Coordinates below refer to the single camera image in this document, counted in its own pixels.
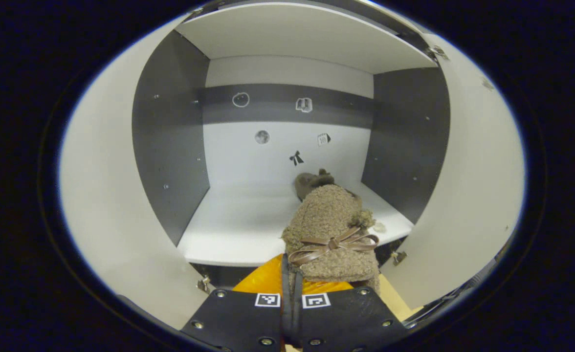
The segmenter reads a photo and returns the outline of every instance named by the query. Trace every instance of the sticker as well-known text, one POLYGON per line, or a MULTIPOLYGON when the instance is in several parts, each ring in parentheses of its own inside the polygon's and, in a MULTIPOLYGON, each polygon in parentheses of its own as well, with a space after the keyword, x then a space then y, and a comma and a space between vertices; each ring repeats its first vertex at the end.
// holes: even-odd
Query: sticker
POLYGON ((314 109, 314 103, 311 98, 298 98, 296 100, 296 109, 304 113, 308 113, 314 109))
POLYGON ((322 145, 329 144, 331 138, 328 134, 323 133, 318 135, 318 146, 321 147, 322 145))
POLYGON ((292 160, 292 162, 294 162, 294 166, 298 165, 299 163, 304 163, 303 159, 301 159, 301 157, 299 156, 301 153, 296 150, 296 153, 292 156, 290 156, 290 160, 292 160))
POLYGON ((331 305, 326 293, 303 294, 303 309, 328 307, 331 305))
POLYGON ((244 108, 248 105, 248 103, 250 103, 250 96, 245 92, 238 93, 235 94, 233 98, 231 98, 231 102, 233 102, 233 105, 239 108, 244 108))
POLYGON ((281 295, 278 293, 258 293, 256 307, 281 307, 281 295))

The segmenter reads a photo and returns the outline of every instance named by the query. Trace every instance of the brown leather bow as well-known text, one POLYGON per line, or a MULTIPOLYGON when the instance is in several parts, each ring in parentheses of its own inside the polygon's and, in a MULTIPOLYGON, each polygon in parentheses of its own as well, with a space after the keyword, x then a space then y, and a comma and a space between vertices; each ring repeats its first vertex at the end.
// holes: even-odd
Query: brown leather bow
POLYGON ((303 265, 309 263, 312 260, 319 258, 326 252, 337 248, 345 248, 350 250, 355 250, 356 252, 366 252, 368 250, 373 250, 379 244, 379 238, 372 234, 365 234, 362 236, 353 236, 361 230, 361 227, 351 227, 339 238, 330 239, 316 239, 316 238, 302 238, 302 243, 310 243, 318 245, 320 247, 314 249, 301 249, 295 250, 289 255, 287 260, 294 265, 303 265), (368 238, 375 241, 374 243, 361 243, 358 242, 361 239, 368 238))

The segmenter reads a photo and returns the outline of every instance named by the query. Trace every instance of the black background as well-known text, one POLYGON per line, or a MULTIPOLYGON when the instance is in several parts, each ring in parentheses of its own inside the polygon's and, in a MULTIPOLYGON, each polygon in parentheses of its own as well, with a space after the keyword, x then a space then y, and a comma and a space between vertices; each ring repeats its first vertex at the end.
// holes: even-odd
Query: black background
MULTIPOLYGON (((0 351, 165 349, 68 274, 37 203, 42 132, 69 82, 191 4, 0 6, 0 351)), ((419 350, 575 350, 575 1, 398 1, 493 77, 516 82, 547 154, 544 221, 522 265, 484 305, 419 350)))

